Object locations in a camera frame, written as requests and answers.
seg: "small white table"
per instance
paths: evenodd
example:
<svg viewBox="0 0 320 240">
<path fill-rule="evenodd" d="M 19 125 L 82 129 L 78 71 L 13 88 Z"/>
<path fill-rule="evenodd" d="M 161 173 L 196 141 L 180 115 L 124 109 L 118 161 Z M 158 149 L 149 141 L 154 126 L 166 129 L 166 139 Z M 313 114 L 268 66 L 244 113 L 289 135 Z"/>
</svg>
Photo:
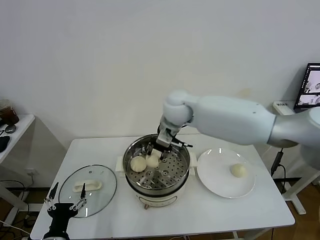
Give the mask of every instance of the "small white table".
<svg viewBox="0 0 320 240">
<path fill-rule="evenodd" d="M 117 157 L 137 137 L 75 139 L 53 182 L 60 187 L 77 169 L 100 164 L 115 171 Z M 172 235 L 251 230 L 245 239 L 255 239 L 270 228 L 293 225 L 295 219 L 272 180 L 256 149 L 218 140 L 201 134 L 180 135 L 179 139 L 194 145 L 197 157 L 210 148 L 228 148 L 240 153 L 253 165 L 256 185 L 250 194 L 227 199 L 210 192 L 197 176 L 190 176 L 181 198 L 165 207 L 145 210 L 136 199 L 124 177 L 117 176 L 117 190 L 107 207 L 88 218 L 70 219 L 67 232 L 71 239 L 139 238 Z M 31 232 L 41 239 L 49 230 L 51 218 L 43 205 Z"/>
<path fill-rule="evenodd" d="M 8 156 L 12 148 L 16 145 L 16 143 L 19 141 L 19 139 L 22 137 L 22 135 L 25 133 L 25 131 L 28 129 L 28 127 L 32 124 L 32 122 L 35 120 L 35 116 L 32 114 L 19 114 L 19 122 L 16 124 L 16 131 L 11 134 L 3 133 L 2 136 L 10 136 L 10 140 L 8 142 L 8 145 L 6 149 L 3 152 L 0 152 L 0 164 L 5 160 L 5 158 Z M 1 127 L 1 129 L 5 129 L 7 125 L 4 125 Z M 12 204 L 14 207 L 9 212 L 7 218 L 5 219 L 5 222 L 8 224 L 12 224 L 16 214 L 18 211 L 27 211 L 28 205 L 24 202 L 26 197 L 28 196 L 28 192 L 25 192 L 23 195 L 23 198 L 21 199 L 22 195 L 17 197 L 13 193 L 11 193 L 9 190 L 7 190 L 5 187 L 3 187 L 0 183 L 0 198 L 3 198 L 10 204 Z M 29 209 L 31 211 L 40 210 L 40 206 L 36 203 L 30 204 Z"/>
</svg>

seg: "pot handle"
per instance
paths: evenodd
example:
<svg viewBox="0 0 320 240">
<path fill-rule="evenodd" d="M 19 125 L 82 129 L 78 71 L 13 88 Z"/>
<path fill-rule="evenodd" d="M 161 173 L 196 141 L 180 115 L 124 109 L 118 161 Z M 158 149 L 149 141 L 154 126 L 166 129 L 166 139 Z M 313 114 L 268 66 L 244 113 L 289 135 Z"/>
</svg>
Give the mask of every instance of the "pot handle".
<svg viewBox="0 0 320 240">
<path fill-rule="evenodd" d="M 198 166 L 196 154 L 192 151 L 189 151 L 189 156 L 190 156 L 189 173 L 190 175 L 196 175 L 195 168 Z"/>
<path fill-rule="evenodd" d="M 122 166 L 122 156 L 118 156 L 118 159 L 116 161 L 116 165 L 115 165 L 115 171 L 119 172 L 119 176 L 120 177 L 124 177 L 125 176 L 125 171 L 124 168 Z"/>
</svg>

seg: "wooden floor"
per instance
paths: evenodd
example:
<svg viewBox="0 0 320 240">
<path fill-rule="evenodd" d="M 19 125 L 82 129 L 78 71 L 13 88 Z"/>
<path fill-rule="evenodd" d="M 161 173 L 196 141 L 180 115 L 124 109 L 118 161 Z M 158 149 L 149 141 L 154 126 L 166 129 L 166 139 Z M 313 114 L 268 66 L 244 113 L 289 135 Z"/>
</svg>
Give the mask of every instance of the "wooden floor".
<svg viewBox="0 0 320 240">
<path fill-rule="evenodd" d="M 26 201 L 28 203 L 42 203 L 44 197 L 47 195 L 47 192 L 35 191 L 31 192 L 27 197 Z M 320 221 L 319 221 L 319 207 L 320 207 L 320 187 L 314 185 L 308 185 L 304 190 L 302 190 L 298 197 L 302 202 L 307 214 L 298 215 L 295 208 L 290 202 L 287 202 L 294 218 L 295 224 L 288 227 L 275 228 L 273 233 L 273 240 L 320 240 Z M 0 220 L 4 221 L 6 215 L 11 209 L 11 205 L 0 199 Z M 15 218 L 15 223 L 19 222 L 25 217 L 24 212 L 19 212 Z M 19 222 L 15 224 L 16 227 L 22 228 L 27 232 L 31 232 L 32 228 L 23 227 L 23 223 Z M 0 240 L 12 240 L 21 239 L 21 232 L 14 228 L 2 227 L 0 231 L 7 231 L 12 233 L 3 233 L 0 232 Z M 238 232 L 239 237 L 243 237 L 245 231 Z M 172 237 L 153 237 L 153 238 L 144 238 L 143 240 L 169 240 Z M 218 239 L 232 239 L 233 234 L 231 232 L 225 233 L 215 233 L 215 234 L 201 234 L 201 235 L 192 235 L 189 236 L 190 240 L 218 240 Z M 183 237 L 176 236 L 175 240 L 183 240 Z M 271 240 L 271 230 L 263 234 L 258 238 L 258 240 Z"/>
</svg>

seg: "glass lid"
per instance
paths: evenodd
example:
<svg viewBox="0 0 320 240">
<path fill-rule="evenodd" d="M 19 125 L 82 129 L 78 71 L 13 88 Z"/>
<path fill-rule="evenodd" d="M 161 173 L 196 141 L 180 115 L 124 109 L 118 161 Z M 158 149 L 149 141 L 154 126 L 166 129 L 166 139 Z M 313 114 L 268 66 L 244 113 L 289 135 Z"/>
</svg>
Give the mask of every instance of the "glass lid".
<svg viewBox="0 0 320 240">
<path fill-rule="evenodd" d="M 117 189 L 114 172 L 103 165 L 84 166 L 71 174 L 59 191 L 59 203 L 77 203 L 85 183 L 86 205 L 75 218 L 86 218 L 104 209 Z"/>
</svg>

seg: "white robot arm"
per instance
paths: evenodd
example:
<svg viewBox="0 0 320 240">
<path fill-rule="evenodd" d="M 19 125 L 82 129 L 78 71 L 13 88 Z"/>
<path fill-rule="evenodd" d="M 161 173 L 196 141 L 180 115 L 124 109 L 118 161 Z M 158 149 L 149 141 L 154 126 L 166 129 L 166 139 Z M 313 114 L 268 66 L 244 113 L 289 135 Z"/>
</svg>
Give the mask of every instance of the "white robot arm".
<svg viewBox="0 0 320 240">
<path fill-rule="evenodd" d="M 301 144 L 301 154 L 320 170 L 320 107 L 279 116 L 261 104 L 225 96 L 192 96 L 172 92 L 163 104 L 156 142 L 168 148 L 183 126 L 239 145 L 269 144 L 290 148 Z"/>
</svg>

